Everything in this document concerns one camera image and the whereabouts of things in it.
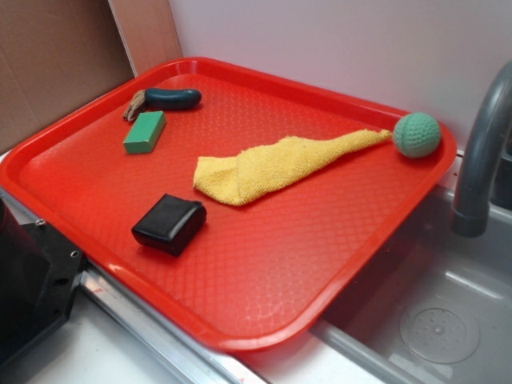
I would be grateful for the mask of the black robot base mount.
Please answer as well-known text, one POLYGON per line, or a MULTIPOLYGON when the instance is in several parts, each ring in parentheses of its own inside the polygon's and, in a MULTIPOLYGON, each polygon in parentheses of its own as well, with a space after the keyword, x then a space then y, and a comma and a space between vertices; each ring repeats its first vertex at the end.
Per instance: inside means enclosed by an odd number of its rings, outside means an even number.
POLYGON ((67 322, 84 263, 51 224, 21 224, 1 203, 2 368, 67 322))

